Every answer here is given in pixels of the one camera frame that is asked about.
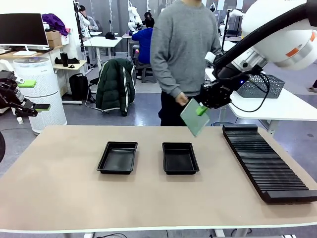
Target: white table leg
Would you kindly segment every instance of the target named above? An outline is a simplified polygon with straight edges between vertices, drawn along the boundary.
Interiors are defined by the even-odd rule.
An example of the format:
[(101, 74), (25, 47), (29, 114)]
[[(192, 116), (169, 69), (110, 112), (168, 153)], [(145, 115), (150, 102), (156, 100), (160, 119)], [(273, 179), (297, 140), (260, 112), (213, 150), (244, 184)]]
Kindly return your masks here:
[(127, 42), (128, 42), (128, 56), (130, 56), (131, 55), (131, 53), (130, 53), (130, 39), (127, 39)]
[(219, 114), (218, 122), (224, 122), (225, 117), (226, 117), (226, 111), (227, 111), (227, 106), (223, 106), (223, 107), (220, 108), (220, 114)]
[(99, 49), (99, 47), (96, 47), (96, 52), (97, 52), (98, 69), (101, 70), (102, 65), (101, 65), (101, 57), (100, 57), (100, 49)]
[(216, 233), (216, 237), (225, 237), (223, 229), (214, 229), (214, 232)]
[(109, 60), (111, 59), (111, 48), (108, 47), (108, 57), (109, 57)]
[(268, 133), (270, 133), (271, 136), (274, 136), (275, 130), (277, 129), (278, 126), (278, 120), (271, 120), (269, 126), (268, 126)]
[(85, 233), (84, 234), (84, 238), (94, 238), (94, 236), (95, 236), (94, 232), (93, 233)]
[(249, 229), (237, 229), (237, 231), (234, 233), (233, 237), (246, 237)]

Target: orange stripe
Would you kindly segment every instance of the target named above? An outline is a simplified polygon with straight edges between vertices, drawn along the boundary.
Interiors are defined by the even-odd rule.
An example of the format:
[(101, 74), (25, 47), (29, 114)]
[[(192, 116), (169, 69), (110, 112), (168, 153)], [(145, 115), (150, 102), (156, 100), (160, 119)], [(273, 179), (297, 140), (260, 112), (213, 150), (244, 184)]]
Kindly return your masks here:
[(286, 54), (288, 57), (292, 57), (294, 54), (296, 54), (299, 51), (298, 48), (292, 49), (289, 53)]
[(312, 36), (311, 36), (311, 41), (314, 41), (315, 38), (316, 38), (316, 32), (313, 31)]

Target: hand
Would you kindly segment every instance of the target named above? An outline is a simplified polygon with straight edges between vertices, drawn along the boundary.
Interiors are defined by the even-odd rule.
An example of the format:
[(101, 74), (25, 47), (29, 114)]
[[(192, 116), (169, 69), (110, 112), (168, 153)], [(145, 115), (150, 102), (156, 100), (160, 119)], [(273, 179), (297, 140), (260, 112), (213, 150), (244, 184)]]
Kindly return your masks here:
[(188, 98), (187, 96), (181, 92), (180, 94), (178, 94), (178, 96), (175, 98), (175, 101), (181, 105), (181, 106), (184, 106), (188, 103)]

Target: table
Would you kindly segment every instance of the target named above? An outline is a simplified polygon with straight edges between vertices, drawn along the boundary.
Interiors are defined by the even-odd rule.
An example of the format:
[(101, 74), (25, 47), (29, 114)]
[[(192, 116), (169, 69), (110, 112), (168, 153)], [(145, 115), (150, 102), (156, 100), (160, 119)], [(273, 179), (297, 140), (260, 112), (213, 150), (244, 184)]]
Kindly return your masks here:
[[(309, 189), (316, 182), (263, 129), (259, 133)], [(133, 172), (96, 171), (108, 141), (137, 141)], [(167, 176), (162, 142), (191, 142), (200, 172)], [(221, 127), (48, 126), (0, 178), (0, 231), (292, 227), (317, 224), (317, 202), (267, 205)]]
[[(212, 71), (213, 69), (206, 69), (206, 74), (209, 79), (214, 80)], [(256, 109), (263, 101), (261, 98), (243, 98), (237, 92), (233, 92), (230, 98), (237, 107), (246, 111)], [(271, 135), (274, 135), (280, 120), (317, 121), (317, 109), (286, 89), (282, 89), (277, 99), (266, 99), (262, 107), (253, 113), (243, 112), (231, 103), (228, 106), (238, 118), (259, 120)], [(219, 121), (223, 122), (224, 117), (225, 108), (222, 107)]]
[[(54, 73), (57, 73), (58, 70), (62, 69), (65, 70), (65, 75), (66, 75), (66, 79), (67, 79), (67, 88), (68, 88), (68, 92), (71, 92), (70, 89), (70, 84), (69, 84), (69, 76), (68, 76), (68, 71), (69, 70), (80, 70), (80, 68), (82, 66), (84, 66), (84, 64), (87, 63), (87, 60), (80, 60), (79, 63), (70, 63), (68, 65), (68, 67), (64, 67), (62, 64), (53, 64), (53, 69), (54, 69)], [(82, 105), (82, 101), (62, 101), (63, 104), (76, 104), (76, 105)]]
[(89, 34), (91, 36), (98, 36), (98, 35), (102, 34), (102, 32), (101, 31), (90, 31)]
[(225, 40), (231, 41), (231, 42), (238, 42), (238, 41), (241, 41), (242, 38), (241, 38), (241, 36), (240, 37), (226, 37)]
[(132, 36), (129, 34), (124, 34), (122, 36), (123, 39), (127, 39), (127, 44), (128, 44), (128, 56), (131, 56), (131, 44), (138, 44), (138, 41), (133, 41)]
[(106, 39), (103, 36), (96, 36), (93, 38), (90, 38), (84, 42), (85, 47), (96, 47), (96, 53), (97, 53), (97, 61), (98, 61), (98, 68), (101, 70), (101, 55), (100, 55), (100, 49), (99, 48), (108, 48), (108, 55), (109, 60), (111, 59), (111, 48), (115, 47), (120, 41), (122, 40), (121, 37), (117, 37), (116, 40), (109, 40)]

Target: cardboard box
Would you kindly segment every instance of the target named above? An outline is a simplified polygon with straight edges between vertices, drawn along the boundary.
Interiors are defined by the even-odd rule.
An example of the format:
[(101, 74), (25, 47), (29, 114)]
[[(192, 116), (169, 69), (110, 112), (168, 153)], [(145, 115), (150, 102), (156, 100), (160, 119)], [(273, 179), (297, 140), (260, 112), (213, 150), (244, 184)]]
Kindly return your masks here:
[(53, 41), (57, 38), (59, 38), (59, 31), (48, 31), (46, 32), (46, 37), (48, 41)]
[(60, 37), (58, 37), (58, 38), (56, 38), (56, 39), (54, 39), (54, 40), (48, 40), (48, 43), (49, 43), (49, 46), (51, 47), (51, 48), (54, 48), (54, 47), (57, 47), (57, 46), (61, 46), (62, 44), (61, 44), (61, 38)]

